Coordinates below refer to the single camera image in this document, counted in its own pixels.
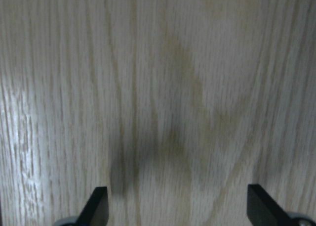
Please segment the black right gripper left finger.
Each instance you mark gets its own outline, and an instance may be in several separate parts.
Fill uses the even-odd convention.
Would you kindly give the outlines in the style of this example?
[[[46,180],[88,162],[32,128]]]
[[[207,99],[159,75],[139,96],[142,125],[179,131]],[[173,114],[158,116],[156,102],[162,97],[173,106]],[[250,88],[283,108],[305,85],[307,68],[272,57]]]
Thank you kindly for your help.
[[[106,186],[96,187],[75,222],[76,226],[106,226],[109,200]]]

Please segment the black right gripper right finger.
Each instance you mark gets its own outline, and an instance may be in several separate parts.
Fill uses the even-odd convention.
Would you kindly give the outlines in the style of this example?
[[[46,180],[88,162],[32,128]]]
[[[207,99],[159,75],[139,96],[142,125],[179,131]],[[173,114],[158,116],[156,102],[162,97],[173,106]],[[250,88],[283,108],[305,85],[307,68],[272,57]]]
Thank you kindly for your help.
[[[259,185],[247,186],[247,217],[253,226],[294,226],[295,222]]]

